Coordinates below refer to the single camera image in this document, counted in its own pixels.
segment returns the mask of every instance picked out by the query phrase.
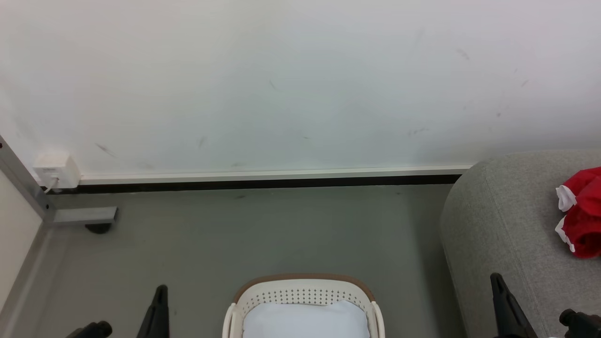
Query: electrical socket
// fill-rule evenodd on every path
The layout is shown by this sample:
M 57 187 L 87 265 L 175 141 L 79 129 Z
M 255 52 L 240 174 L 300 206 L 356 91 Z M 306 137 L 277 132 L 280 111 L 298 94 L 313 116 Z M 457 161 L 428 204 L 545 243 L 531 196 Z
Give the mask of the electrical socket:
M 34 171 L 46 187 L 52 186 L 58 178 L 53 188 L 77 188 L 81 179 L 77 165 L 68 153 L 42 154 L 35 162 Z

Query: white cloth in basket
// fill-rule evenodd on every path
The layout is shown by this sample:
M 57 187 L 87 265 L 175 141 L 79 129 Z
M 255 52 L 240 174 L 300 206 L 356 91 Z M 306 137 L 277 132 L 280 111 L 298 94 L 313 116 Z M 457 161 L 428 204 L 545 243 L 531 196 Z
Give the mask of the white cloth in basket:
M 365 312 L 347 301 L 328 306 L 264 303 L 244 319 L 243 338 L 369 338 Z

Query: gray upholstery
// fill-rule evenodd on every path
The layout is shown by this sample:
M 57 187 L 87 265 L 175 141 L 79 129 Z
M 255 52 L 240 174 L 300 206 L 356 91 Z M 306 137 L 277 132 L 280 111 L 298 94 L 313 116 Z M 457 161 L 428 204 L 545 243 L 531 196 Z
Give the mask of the gray upholstery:
M 567 308 L 601 315 L 601 260 L 572 256 L 555 233 L 555 187 L 599 166 L 600 150 L 517 153 L 478 163 L 453 186 L 441 237 L 468 337 L 496 336 L 493 272 L 539 337 L 563 337 Z

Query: white plastic basket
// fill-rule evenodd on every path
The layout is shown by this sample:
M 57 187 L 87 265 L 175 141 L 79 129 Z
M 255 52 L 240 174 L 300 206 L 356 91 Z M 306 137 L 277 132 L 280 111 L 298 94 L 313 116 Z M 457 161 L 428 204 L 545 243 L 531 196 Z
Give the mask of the white plastic basket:
M 363 282 L 332 274 L 283 274 L 244 285 L 225 314 L 222 338 L 242 338 L 246 314 L 262 303 L 326 306 L 348 301 L 365 312 L 371 338 L 385 338 L 380 307 Z

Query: red garment with white trim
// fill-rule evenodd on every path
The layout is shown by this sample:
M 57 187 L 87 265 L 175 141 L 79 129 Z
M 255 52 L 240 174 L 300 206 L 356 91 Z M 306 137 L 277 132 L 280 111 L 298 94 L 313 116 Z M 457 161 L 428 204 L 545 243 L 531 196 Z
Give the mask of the red garment with white trim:
M 577 172 L 556 192 L 567 215 L 555 231 L 576 257 L 601 256 L 601 167 Z

